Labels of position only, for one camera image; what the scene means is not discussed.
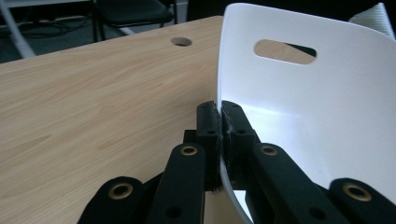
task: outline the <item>light wood grain surface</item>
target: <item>light wood grain surface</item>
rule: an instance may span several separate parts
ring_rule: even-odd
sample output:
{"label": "light wood grain surface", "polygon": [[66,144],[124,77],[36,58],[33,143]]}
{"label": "light wood grain surface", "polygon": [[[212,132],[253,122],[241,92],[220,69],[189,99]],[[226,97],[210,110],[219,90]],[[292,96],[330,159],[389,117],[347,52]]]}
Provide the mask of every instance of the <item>light wood grain surface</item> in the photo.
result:
{"label": "light wood grain surface", "polygon": [[[76,223],[107,180],[162,172],[195,107],[216,99],[221,23],[0,64],[0,223]],[[240,222],[226,201],[208,195],[205,223]]]}

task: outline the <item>screw hole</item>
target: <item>screw hole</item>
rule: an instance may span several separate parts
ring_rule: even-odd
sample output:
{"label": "screw hole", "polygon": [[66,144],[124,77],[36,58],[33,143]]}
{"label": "screw hole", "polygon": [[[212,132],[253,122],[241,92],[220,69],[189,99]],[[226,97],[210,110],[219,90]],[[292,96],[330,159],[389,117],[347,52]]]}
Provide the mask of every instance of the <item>screw hole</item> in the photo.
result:
{"label": "screw hole", "polygon": [[181,216],[181,208],[179,207],[170,207],[166,210],[166,215],[169,218],[177,218]]}
{"label": "screw hole", "polygon": [[134,190],[133,186],[129,183],[118,183],[113,185],[108,191],[108,197],[113,200],[120,200],[131,195]]}
{"label": "screw hole", "polygon": [[361,202],[369,202],[372,200],[372,196],[366,189],[362,188],[361,186],[346,183],[343,186],[343,190],[349,197],[356,199]]}
{"label": "screw hole", "polygon": [[310,208],[309,214],[311,214],[312,217],[319,219],[319,220],[326,219],[326,215],[324,214],[324,212],[316,207]]}
{"label": "screw hole", "polygon": [[180,150],[180,153],[184,156],[193,156],[198,152],[196,147],[183,147]]}
{"label": "screw hole", "polygon": [[271,147],[263,147],[262,153],[268,156],[275,156],[277,154],[277,150]]}
{"label": "screw hole", "polygon": [[237,130],[236,132],[239,133],[239,134],[244,134],[244,133],[246,133],[245,130]]}

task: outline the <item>white plastic chair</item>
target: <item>white plastic chair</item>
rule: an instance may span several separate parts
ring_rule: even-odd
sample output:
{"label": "white plastic chair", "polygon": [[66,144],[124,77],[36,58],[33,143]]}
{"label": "white plastic chair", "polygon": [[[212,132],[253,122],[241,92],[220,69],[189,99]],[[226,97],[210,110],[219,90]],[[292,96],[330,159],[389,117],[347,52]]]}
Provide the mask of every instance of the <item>white plastic chair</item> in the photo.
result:
{"label": "white plastic chair", "polygon": [[[269,39],[317,52],[309,64],[258,56]],[[342,21],[229,5],[218,105],[240,104],[262,142],[283,147],[311,179],[359,179],[396,203],[396,42]]]}

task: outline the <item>table hole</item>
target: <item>table hole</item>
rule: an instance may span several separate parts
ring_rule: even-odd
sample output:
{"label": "table hole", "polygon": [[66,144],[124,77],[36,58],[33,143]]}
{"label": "table hole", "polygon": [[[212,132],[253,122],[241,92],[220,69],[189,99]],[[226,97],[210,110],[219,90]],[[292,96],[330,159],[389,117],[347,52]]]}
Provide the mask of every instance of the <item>table hole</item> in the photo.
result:
{"label": "table hole", "polygon": [[179,47],[188,47],[192,44],[192,41],[186,37],[174,37],[171,39],[171,42]]}

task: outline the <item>black chair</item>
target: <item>black chair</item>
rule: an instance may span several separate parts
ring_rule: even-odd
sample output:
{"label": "black chair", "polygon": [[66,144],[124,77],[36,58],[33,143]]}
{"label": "black chair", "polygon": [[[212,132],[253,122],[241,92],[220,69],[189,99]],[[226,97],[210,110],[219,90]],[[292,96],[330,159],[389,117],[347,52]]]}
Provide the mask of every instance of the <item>black chair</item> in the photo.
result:
{"label": "black chair", "polygon": [[106,40],[104,24],[115,28],[151,24],[163,27],[172,19],[177,24],[176,0],[91,0],[91,4],[93,42],[98,41],[98,29],[102,40]]}

